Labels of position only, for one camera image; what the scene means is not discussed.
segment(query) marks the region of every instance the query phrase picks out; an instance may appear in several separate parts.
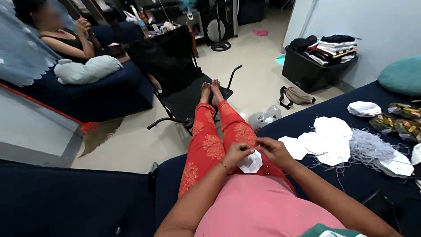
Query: white pillow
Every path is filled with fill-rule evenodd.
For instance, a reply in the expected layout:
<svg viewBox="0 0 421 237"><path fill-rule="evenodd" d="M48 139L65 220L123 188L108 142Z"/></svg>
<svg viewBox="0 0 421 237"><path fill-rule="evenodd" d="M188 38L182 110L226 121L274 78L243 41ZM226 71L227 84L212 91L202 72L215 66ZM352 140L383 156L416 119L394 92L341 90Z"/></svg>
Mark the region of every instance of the white pillow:
<svg viewBox="0 0 421 237"><path fill-rule="evenodd" d="M91 58L85 65L70 59L60 59L54 73L61 84L83 85L97 82L122 67L118 59L103 55Z"/></svg>

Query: red patterned pants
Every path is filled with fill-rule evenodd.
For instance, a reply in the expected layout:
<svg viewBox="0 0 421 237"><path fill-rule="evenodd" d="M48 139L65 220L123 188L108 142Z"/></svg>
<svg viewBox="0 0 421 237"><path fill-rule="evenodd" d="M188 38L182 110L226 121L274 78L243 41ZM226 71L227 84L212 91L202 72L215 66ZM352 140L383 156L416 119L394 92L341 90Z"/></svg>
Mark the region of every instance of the red patterned pants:
<svg viewBox="0 0 421 237"><path fill-rule="evenodd" d="M223 141L219 139L215 123L213 122L215 109L206 103L200 103L196 107L193 138L187 151L179 198L225 156L231 143L245 142L251 146L255 145L256 134L253 129L228 102L222 100L218 105L218 111L221 117ZM294 190L282 170L274 166L265 155L261 155L263 165L256 174L282 178L291 187L291 190ZM244 173L237 167L233 174Z"/></svg>

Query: tiled floor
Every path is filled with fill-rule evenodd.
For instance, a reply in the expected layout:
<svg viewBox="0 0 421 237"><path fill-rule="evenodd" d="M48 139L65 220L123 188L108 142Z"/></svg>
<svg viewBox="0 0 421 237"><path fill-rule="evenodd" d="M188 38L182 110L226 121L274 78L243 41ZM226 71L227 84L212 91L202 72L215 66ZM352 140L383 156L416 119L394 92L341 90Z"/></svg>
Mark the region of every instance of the tiled floor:
<svg viewBox="0 0 421 237"><path fill-rule="evenodd" d="M231 85L234 94L228 102L246 119L258 111L265 112L271 105L278 105L283 116L307 107L293 105L286 110L279 106L279 89L293 86L275 62L281 54L289 17L290 10L270 9L262 22L240 26L239 37L229 40L228 51L214 52L206 45L198 47L198 65L209 77L218 78L223 86L228 85L232 70L243 65L234 76ZM256 36L252 33L254 29L268 30L269 35ZM320 103L342 93L332 87L313 95L316 103ZM186 153L191 137L181 125L165 121L152 130L146 129L156 119L166 116L155 98L153 109L126 117L114 136L91 154L76 158L72 167L146 173L153 162L161 163Z"/></svg>

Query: pink shirt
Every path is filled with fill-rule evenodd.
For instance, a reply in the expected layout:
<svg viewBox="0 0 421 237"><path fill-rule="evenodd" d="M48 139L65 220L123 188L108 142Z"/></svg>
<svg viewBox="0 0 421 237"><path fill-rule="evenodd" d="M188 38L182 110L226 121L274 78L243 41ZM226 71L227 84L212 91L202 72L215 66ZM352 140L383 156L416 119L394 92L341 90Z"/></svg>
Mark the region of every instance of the pink shirt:
<svg viewBox="0 0 421 237"><path fill-rule="evenodd" d="M299 236L317 223L345 228L325 209L297 198L280 178L232 175L195 237Z"/></svg>

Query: hand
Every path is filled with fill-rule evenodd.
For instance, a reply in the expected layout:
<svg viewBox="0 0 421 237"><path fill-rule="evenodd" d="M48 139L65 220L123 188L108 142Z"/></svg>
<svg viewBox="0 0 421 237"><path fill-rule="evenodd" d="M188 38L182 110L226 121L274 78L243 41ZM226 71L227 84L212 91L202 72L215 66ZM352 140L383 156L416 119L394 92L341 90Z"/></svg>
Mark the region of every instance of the hand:
<svg viewBox="0 0 421 237"><path fill-rule="evenodd" d="M289 154L283 142L276 141L268 137L256 138L258 150L261 151L269 160L282 170L287 170L297 163Z"/></svg>
<svg viewBox="0 0 421 237"><path fill-rule="evenodd" d="M76 31L80 33L85 33L91 29L91 24L88 22L87 19L80 17L76 20Z"/></svg>
<svg viewBox="0 0 421 237"><path fill-rule="evenodd" d="M246 156L254 153L254 149L247 143L232 143L222 159L222 163L228 170L234 169Z"/></svg>

